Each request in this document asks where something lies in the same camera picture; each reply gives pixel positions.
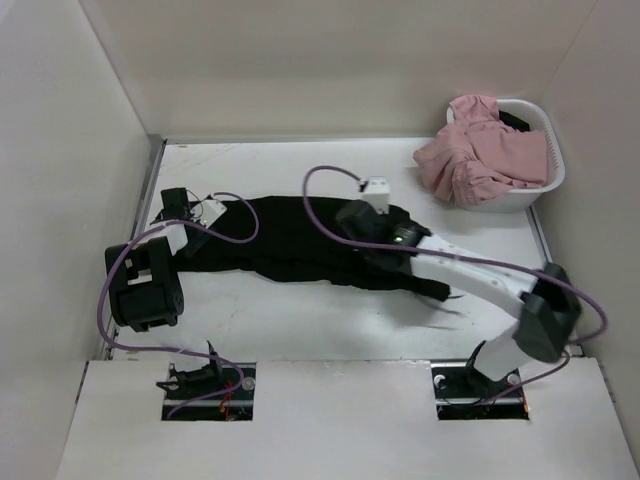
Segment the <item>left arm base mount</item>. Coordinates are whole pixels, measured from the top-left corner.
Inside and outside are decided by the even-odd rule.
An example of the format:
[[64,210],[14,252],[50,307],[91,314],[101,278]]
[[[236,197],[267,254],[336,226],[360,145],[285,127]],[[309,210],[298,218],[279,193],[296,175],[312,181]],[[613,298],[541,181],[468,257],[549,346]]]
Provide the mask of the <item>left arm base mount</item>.
[[163,391],[163,421],[251,421],[254,411],[257,365],[240,364],[244,377],[230,365],[214,363],[199,369],[177,370],[156,383]]

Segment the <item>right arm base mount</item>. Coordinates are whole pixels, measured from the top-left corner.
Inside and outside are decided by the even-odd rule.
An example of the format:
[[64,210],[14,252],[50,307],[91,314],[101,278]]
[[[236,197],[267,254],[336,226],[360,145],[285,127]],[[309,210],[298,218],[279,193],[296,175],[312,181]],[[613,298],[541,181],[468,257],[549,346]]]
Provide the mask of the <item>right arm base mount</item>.
[[463,362],[431,364],[436,414],[442,421],[528,420],[523,388],[503,392],[521,381],[512,370],[492,381],[468,369]]

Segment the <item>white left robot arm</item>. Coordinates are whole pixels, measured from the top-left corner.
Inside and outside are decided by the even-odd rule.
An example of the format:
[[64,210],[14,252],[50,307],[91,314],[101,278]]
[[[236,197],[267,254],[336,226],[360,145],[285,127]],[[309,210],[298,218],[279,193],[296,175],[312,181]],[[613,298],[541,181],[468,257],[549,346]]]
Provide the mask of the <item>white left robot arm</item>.
[[[222,202],[207,196],[191,202],[184,187],[161,192],[162,209],[153,226],[170,220],[186,220],[211,226],[225,212]],[[120,327],[147,332],[160,326],[175,326],[184,312],[184,294],[177,268],[172,264],[181,253],[190,258],[209,239],[204,232],[175,225],[157,232],[135,246],[118,268],[109,287],[111,314]],[[209,360],[191,371],[169,369],[169,378],[157,386],[174,400],[193,396],[214,398],[225,386],[223,367]]]

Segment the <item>white laundry basket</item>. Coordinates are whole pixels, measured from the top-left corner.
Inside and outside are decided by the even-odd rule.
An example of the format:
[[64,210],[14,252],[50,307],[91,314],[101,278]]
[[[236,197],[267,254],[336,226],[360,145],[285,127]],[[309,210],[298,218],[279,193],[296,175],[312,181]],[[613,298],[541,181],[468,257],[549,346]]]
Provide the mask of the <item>white laundry basket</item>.
[[527,210],[543,194],[557,189],[564,181],[566,167],[553,125],[545,111],[536,104],[522,99],[498,98],[497,105],[502,111],[513,114],[527,122],[533,130],[545,133],[547,145],[547,183],[537,189],[513,189],[497,199],[480,205],[463,205],[472,212],[517,213]]

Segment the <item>pink trousers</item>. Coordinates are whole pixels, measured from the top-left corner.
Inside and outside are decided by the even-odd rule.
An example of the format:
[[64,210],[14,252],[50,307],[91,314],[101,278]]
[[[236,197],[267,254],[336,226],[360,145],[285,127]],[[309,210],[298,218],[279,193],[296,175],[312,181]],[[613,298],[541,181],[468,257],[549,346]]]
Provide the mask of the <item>pink trousers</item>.
[[423,185],[437,199],[475,207],[546,184],[543,131],[505,123],[491,96],[463,95],[449,107],[454,121],[413,153]]

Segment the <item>black trousers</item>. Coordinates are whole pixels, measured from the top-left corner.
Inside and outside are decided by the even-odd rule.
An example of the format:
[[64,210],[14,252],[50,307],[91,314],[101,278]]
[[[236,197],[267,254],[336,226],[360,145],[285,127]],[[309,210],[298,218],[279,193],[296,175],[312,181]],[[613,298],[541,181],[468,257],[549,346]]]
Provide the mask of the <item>black trousers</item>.
[[198,249],[186,247],[173,258],[177,271],[241,270],[279,283],[326,281],[365,291],[406,291],[438,302],[452,297],[445,283],[383,271],[350,247],[329,239],[312,224],[299,197],[250,199],[248,205],[255,214],[239,200],[227,200],[224,205],[227,211],[213,228],[228,237],[245,239],[256,233],[256,238],[239,245],[204,235]]

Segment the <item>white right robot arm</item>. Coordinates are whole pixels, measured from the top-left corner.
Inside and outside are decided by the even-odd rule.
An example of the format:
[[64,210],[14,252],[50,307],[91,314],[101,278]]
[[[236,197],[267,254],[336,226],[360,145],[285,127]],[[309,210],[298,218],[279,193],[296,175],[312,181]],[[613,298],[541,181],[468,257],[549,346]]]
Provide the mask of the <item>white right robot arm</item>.
[[564,289],[569,279],[559,265],[547,263],[544,269],[531,272],[500,267],[410,219],[378,213],[362,200],[342,207],[336,222],[368,262],[445,283],[515,319],[500,335],[481,342],[469,358],[463,380],[471,393],[489,394],[512,371],[531,361],[560,360],[582,309],[577,295]]

